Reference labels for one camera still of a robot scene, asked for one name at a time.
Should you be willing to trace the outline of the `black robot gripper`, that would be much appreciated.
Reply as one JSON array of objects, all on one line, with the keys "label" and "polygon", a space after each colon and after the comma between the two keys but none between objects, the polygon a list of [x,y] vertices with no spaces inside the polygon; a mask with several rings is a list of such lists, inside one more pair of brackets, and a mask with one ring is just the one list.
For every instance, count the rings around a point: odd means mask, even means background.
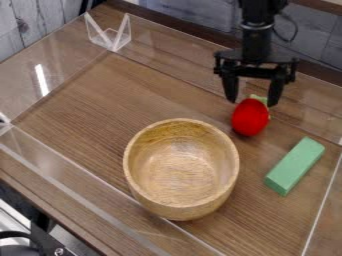
[{"label": "black robot gripper", "polygon": [[221,78],[224,95],[233,103],[239,92],[239,78],[269,79],[267,106],[277,104],[284,83],[295,81],[299,60],[277,53],[271,47],[272,27],[244,27],[241,47],[213,53],[213,73]]}]

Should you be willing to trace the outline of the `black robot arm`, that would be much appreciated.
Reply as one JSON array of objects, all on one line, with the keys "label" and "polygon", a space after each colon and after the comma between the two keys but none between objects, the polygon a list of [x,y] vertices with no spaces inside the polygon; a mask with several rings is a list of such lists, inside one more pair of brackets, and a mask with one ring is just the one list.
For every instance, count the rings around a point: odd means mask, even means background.
[{"label": "black robot arm", "polygon": [[277,55],[271,47],[275,16],[288,5],[288,0],[237,0],[241,9],[241,47],[213,53],[213,73],[221,79],[225,99],[235,102],[239,78],[269,81],[267,106],[277,104],[284,86],[295,81],[296,57]]}]

